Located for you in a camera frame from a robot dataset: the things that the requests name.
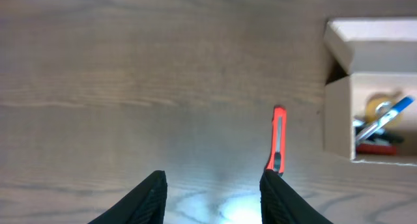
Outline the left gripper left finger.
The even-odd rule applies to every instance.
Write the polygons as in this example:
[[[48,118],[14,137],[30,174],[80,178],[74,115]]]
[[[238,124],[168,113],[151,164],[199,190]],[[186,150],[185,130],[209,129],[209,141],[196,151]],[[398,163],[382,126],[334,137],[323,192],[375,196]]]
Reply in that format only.
[[[166,175],[157,170],[89,224],[162,224],[166,201]]]

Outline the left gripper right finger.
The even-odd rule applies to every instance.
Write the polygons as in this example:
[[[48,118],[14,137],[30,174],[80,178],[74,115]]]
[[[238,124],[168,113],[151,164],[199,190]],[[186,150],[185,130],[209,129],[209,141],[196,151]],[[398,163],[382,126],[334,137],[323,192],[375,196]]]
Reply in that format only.
[[[263,172],[259,189],[262,224],[332,224],[273,170]]]

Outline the red utility knife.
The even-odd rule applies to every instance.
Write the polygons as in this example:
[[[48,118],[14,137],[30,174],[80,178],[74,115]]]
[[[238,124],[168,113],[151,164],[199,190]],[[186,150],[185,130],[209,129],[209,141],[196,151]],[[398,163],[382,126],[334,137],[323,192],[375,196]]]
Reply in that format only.
[[[273,170],[279,176],[285,171],[287,110],[275,105],[272,116],[272,139],[270,155],[265,169]]]

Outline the red black stapler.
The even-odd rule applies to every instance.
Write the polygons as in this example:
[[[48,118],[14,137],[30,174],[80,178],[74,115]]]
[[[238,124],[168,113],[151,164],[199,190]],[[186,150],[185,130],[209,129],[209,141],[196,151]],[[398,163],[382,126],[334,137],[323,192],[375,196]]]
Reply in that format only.
[[[356,153],[393,156],[397,154],[397,149],[383,139],[364,140],[356,145]]]

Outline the blue whiteboard marker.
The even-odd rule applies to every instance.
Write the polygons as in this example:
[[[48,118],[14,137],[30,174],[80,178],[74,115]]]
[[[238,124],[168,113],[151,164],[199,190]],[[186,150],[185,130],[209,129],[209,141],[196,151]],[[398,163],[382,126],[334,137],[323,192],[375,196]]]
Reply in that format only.
[[[380,112],[379,115],[375,115],[374,119],[369,121],[366,124],[363,124],[363,129],[360,130],[355,136],[355,143],[359,144],[362,141],[365,141],[372,135],[376,134],[380,129],[382,129],[389,122],[400,116],[401,112],[405,110],[409,105],[414,102],[414,98],[411,96],[406,96],[400,101],[392,103],[389,99],[382,100],[381,103],[376,105],[375,110],[378,107],[388,107],[386,111]]]

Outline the yellow tape roll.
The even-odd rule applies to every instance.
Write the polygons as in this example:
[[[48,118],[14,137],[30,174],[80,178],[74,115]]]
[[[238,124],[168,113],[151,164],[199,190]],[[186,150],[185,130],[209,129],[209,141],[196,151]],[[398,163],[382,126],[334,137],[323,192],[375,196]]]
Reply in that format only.
[[[403,96],[401,91],[376,92],[366,102],[364,118],[367,123],[377,120],[384,113],[391,109]]]

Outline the cardboard box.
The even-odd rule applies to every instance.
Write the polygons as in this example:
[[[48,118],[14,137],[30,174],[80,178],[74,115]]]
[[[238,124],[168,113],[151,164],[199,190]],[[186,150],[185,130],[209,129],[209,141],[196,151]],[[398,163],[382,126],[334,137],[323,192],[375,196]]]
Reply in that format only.
[[[416,166],[416,103],[386,125],[404,137],[394,156],[356,153],[353,120],[365,120],[368,98],[401,91],[416,97],[416,18],[335,18],[324,43],[346,72],[325,86],[324,149],[356,163]]]

